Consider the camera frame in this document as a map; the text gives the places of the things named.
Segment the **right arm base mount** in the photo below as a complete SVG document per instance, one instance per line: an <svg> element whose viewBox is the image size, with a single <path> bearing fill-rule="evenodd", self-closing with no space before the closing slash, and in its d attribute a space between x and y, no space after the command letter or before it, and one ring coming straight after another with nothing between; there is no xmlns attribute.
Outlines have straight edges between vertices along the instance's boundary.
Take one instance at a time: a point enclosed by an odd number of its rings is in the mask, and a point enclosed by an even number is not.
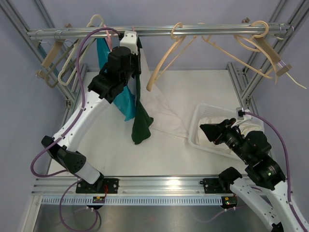
<svg viewBox="0 0 309 232"><path fill-rule="evenodd" d="M204 178L199 182L206 194L232 194L231 190L226 190L219 183L218 178Z"/></svg>

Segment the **thick pink plastic hanger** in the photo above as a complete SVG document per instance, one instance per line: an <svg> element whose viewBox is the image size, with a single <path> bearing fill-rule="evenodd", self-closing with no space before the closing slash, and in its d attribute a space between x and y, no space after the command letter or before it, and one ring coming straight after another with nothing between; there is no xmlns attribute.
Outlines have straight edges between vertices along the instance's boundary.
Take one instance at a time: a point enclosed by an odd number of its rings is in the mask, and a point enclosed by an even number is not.
<svg viewBox="0 0 309 232"><path fill-rule="evenodd" d="M113 46L112 46L112 39L111 39L111 36L110 36L110 32L107 30L106 34L107 34L107 37L106 37L105 41L107 43L109 50L112 51Z"/></svg>

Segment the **beige plastic hanger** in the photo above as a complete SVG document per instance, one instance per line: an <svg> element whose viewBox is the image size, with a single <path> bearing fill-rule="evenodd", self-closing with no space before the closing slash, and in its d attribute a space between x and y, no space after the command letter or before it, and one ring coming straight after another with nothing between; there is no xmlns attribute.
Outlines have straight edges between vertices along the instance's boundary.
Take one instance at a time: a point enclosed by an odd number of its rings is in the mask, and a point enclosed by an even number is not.
<svg viewBox="0 0 309 232"><path fill-rule="evenodd" d="M170 33L170 38L174 41L174 44L167 50L167 52L164 54L164 56L161 58L161 60L158 62L156 68L154 69L153 73L151 74L151 77L147 83L146 89L150 92L152 91L153 85L155 82L159 79L159 77L167 70L167 68L170 67L170 65L188 48L188 46L196 40L197 35L194 35L191 41L174 57L174 59L162 70L162 72L159 72L162 68L162 65L165 63L166 59L171 55L185 40L187 37L186 35L175 35L175 29L181 29L183 27L183 24L181 22L178 22L174 25L173 29Z"/></svg>

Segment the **cream white t shirt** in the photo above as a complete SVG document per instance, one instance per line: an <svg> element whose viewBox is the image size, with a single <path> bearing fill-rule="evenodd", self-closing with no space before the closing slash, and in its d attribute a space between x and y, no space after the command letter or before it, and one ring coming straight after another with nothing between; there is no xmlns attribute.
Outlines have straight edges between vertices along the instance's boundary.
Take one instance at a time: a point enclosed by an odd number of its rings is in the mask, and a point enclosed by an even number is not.
<svg viewBox="0 0 309 232"><path fill-rule="evenodd" d="M238 103L227 70L167 71L148 91L152 72L144 52L141 65L141 102L154 118L151 128L209 154L237 158L225 144L209 142L199 127L201 123L220 123L236 115Z"/></svg>

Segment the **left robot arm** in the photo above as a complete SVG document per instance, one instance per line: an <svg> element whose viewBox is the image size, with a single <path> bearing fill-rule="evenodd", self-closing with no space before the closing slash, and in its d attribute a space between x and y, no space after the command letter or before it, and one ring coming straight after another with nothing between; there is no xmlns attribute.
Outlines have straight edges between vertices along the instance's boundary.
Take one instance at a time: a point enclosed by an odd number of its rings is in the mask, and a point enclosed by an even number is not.
<svg viewBox="0 0 309 232"><path fill-rule="evenodd" d="M138 37L126 31L109 54L108 60L88 86L82 102L65 125L53 137L45 136L42 144L49 156L66 171L84 180L93 193L103 189L103 175L94 168L86 156L78 152L84 135L115 98L127 86L130 78L140 71Z"/></svg>

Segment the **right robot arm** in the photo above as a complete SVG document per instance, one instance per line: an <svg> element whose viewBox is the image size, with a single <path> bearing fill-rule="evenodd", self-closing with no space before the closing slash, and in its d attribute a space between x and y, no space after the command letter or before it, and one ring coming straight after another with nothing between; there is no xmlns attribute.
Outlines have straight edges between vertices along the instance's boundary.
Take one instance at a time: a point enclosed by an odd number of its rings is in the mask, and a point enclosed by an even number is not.
<svg viewBox="0 0 309 232"><path fill-rule="evenodd" d="M218 124L201 124L207 139L215 145L225 144L245 164L248 177L268 198L266 202L247 184L233 167L222 171L218 186L224 192L232 191L260 218L270 232L307 232L309 224L292 202L287 176L269 156L270 143L262 131L252 130L243 135L240 125L251 120L244 117L225 119Z"/></svg>

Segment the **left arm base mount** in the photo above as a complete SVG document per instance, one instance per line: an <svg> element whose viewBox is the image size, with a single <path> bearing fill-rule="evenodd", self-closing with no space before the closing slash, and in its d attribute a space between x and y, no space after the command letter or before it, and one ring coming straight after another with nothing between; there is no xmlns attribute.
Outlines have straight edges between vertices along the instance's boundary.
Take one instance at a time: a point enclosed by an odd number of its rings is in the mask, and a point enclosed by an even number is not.
<svg viewBox="0 0 309 232"><path fill-rule="evenodd" d="M82 180L77 184L76 193L78 194L117 194L119 188L118 178L104 178L103 182L98 184L89 184Z"/></svg>

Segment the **teal blue t shirt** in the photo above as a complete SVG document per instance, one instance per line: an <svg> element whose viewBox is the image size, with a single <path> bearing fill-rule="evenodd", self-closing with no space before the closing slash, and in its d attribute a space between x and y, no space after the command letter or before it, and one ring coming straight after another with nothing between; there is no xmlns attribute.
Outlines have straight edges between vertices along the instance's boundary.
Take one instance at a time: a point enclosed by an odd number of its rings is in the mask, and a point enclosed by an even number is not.
<svg viewBox="0 0 309 232"><path fill-rule="evenodd" d="M105 39L97 39L97 56L100 69L108 61L108 54L110 48ZM125 121L133 119L136 115L135 95L133 95L128 88L124 87L122 93L120 93L113 101L118 110L125 116Z"/></svg>

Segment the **dark green t shirt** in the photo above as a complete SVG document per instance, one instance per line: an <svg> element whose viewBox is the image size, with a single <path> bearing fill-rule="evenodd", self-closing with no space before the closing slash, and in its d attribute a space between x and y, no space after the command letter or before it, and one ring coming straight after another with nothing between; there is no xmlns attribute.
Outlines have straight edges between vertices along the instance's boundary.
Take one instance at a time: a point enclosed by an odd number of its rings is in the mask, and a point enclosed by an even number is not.
<svg viewBox="0 0 309 232"><path fill-rule="evenodd" d="M137 69L134 72L135 82L136 82L136 114L134 118L134 123L132 127L131 138L135 145L142 143L144 140L148 139L151 136L149 127L152 125L154 119L150 117L143 107L140 97L141 97L141 53L142 45L140 39L137 39L137 48L138 48L138 64Z"/></svg>

